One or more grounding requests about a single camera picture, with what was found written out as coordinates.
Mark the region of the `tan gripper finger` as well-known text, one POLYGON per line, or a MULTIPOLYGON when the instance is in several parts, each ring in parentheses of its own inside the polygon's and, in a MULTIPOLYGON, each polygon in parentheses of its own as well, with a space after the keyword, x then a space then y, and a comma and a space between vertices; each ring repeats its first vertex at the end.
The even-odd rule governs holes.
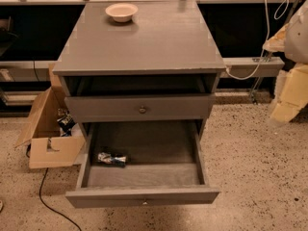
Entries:
POLYGON ((269 120, 288 123, 308 104, 308 64, 297 63, 290 71, 280 70, 274 99, 269 105, 269 120))
POLYGON ((284 52, 288 26, 289 24, 284 25, 274 36, 267 39, 263 44, 263 49, 269 52, 284 52))

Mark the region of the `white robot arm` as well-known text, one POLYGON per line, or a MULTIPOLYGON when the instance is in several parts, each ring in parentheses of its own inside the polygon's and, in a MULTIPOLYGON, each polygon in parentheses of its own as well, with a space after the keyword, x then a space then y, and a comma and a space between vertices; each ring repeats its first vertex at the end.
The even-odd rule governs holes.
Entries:
POLYGON ((278 77, 278 93, 271 104, 269 119, 287 123, 308 104, 308 6, 302 5, 263 48, 269 52, 283 52, 295 66, 278 77))

